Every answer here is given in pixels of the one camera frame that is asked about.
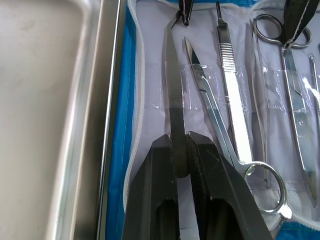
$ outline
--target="surgical scissors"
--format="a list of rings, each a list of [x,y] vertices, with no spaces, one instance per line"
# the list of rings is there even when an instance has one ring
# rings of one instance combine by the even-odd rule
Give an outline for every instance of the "surgical scissors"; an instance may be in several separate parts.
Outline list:
[[[258,28],[259,20],[269,20],[273,24],[280,26],[280,35],[275,38],[265,36]],[[284,46],[285,32],[283,24],[274,16],[261,14],[254,20],[254,28],[257,36],[264,42],[275,44],[279,47],[282,70],[284,71],[285,89],[289,104],[289,114],[291,121],[292,134],[298,155],[300,165],[304,171],[304,179],[307,182],[307,191],[314,207],[318,205],[318,184],[316,175],[316,161],[313,152],[313,141],[311,136],[313,131],[309,126],[307,115],[305,113],[306,104],[299,85],[299,78],[295,66],[291,49],[304,49],[312,41],[310,30],[306,27],[303,34],[306,43],[298,44],[293,42],[289,46]]]
[[[292,216],[292,211],[287,205],[287,192],[284,181],[281,176],[276,172],[276,170],[270,166],[269,164],[262,161],[251,161],[240,162],[236,152],[233,148],[231,140],[229,138],[227,129],[223,122],[222,116],[220,114],[217,102],[212,93],[211,87],[203,70],[203,67],[200,65],[199,59],[191,46],[188,39],[184,38],[184,43],[186,47],[186,52],[188,56],[188,60],[191,64],[191,70],[193,74],[194,81],[197,85],[199,93],[201,95],[202,101],[206,107],[206,110],[209,114],[211,123],[213,125],[213,129],[215,135],[218,139],[222,154],[224,158],[237,170],[237,172],[245,178],[247,175],[252,173],[252,170],[255,166],[262,166],[263,168],[267,168],[274,175],[277,183],[280,188],[280,200],[277,206],[274,209],[265,210],[259,208],[260,211],[265,212],[267,214],[277,214],[280,213],[283,217],[290,219]]]

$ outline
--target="stainless steel tray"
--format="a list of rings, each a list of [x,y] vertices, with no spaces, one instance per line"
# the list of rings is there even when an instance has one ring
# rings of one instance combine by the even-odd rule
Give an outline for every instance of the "stainless steel tray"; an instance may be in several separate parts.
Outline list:
[[[103,238],[123,6],[0,1],[1,240]]]

